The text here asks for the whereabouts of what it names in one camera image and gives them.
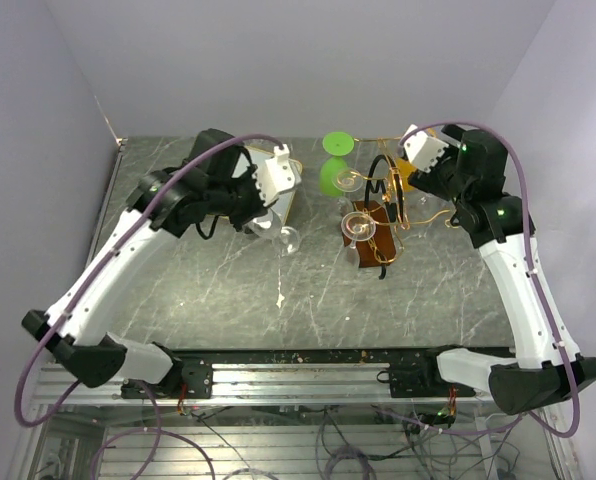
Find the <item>gold framed whiteboard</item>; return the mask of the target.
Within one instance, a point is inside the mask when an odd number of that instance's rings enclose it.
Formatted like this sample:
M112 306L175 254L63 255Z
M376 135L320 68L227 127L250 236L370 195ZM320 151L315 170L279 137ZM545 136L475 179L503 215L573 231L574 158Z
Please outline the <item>gold framed whiteboard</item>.
M252 162L258 167L261 167L266 160L273 157L273 153L271 151L263 150L258 147L247 146L247 150L249 151L249 154L252 158ZM303 170L302 164L293 158L290 158L288 162L291 171L298 176L298 179L301 179ZM288 193L282 193L276 203L271 207L271 210L279 216L283 225L285 225L288 221L289 212L291 210L294 197L295 190Z

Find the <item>clear wine glass front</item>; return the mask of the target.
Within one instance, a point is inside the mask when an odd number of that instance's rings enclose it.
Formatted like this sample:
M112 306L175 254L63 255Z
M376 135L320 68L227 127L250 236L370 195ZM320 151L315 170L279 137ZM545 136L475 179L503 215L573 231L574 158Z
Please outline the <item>clear wine glass front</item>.
M361 257L358 244L372 239L376 233L376 223L367 213L353 211L346 214L341 220L341 232L348 240L345 246L345 259L353 267L360 266Z

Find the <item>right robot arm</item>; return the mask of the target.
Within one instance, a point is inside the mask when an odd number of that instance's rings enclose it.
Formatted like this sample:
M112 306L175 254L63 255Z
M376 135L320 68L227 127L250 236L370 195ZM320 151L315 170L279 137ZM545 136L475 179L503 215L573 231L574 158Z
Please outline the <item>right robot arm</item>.
M514 341L510 358L463 347L442 351L418 373L428 394L453 383L491 395L508 415L575 400L596 381L596 358L585 357L565 326L539 260L527 195L505 190L511 146L485 126L445 124L441 137L410 125L399 154L414 168L414 188L454 206L453 225L464 230L485 262L502 299Z

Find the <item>orange plastic wine glass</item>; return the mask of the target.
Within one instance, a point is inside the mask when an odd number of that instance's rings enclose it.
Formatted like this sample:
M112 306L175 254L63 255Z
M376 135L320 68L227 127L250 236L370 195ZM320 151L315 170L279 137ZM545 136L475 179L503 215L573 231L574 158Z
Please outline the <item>orange plastic wine glass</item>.
M413 134L417 129L417 125L411 124L404 133L406 140L399 140L397 148L397 155L400 158L398 169L405 192L414 190L409 177L413 173L429 173L443 149L432 132L421 130Z

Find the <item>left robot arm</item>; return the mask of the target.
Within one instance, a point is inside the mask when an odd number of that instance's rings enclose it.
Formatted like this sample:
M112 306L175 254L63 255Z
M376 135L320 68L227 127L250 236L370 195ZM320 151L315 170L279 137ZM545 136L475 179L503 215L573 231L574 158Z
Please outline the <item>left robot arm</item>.
M252 138L200 132L179 165L139 181L107 242L68 291L47 310L25 315L22 326L37 349L50 352L76 385L97 388L122 376L160 397L180 389L183 361L158 343L114 335L112 313L133 280L189 228L212 216L241 230L297 185L288 146L260 135L273 152L257 165L246 147Z

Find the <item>aluminium mounting rail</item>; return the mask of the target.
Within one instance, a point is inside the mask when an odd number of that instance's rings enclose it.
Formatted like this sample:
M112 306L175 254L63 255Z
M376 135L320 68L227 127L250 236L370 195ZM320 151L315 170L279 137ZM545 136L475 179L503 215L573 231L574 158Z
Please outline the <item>aluminium mounting rail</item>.
M453 387L458 398L490 397L458 383L415 385L418 375L378 364L213 364L200 380L186 380L171 394L158 394L163 405L173 406L180 398L191 405L265 405L265 404L350 404L364 402L394 403L399 399L449 398ZM32 401L55 404L75 379L57 365L44 368L39 376ZM130 405L147 399L144 388L136 382L113 377L100 387L79 385L64 405Z

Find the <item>clear wine glass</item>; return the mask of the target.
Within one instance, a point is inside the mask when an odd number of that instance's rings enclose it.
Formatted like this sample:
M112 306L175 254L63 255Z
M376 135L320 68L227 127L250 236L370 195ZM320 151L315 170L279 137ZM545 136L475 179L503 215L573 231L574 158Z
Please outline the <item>clear wine glass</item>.
M337 208L341 217L355 209L350 194L361 189L363 182L362 175L351 168L340 170L334 175L332 184L340 193Z
M360 266L361 257L358 244L372 239L376 233L376 223L367 213L353 211L346 214L341 220L341 232L348 240L345 246L345 259L353 267Z
M417 192L414 206L418 211L432 211L438 205L438 199L430 194Z

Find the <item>clear tall flute glass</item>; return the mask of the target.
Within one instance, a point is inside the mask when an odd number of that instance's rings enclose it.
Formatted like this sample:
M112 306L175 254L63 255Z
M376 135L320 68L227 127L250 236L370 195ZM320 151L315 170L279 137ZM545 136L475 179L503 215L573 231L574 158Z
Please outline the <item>clear tall flute glass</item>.
M252 219L247 228L258 237L270 240L281 256L292 255L299 250L300 233L295 228L286 226L273 210Z

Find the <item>green plastic wine glass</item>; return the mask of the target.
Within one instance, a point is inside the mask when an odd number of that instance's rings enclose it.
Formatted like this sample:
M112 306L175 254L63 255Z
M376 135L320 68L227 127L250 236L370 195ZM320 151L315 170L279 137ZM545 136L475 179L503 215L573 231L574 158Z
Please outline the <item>green plastic wine glass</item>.
M346 156L355 147L354 138L346 132L330 132L323 137L322 147L328 158L320 168L320 191L330 197L341 196L343 192L337 187L336 178L339 172L348 168Z

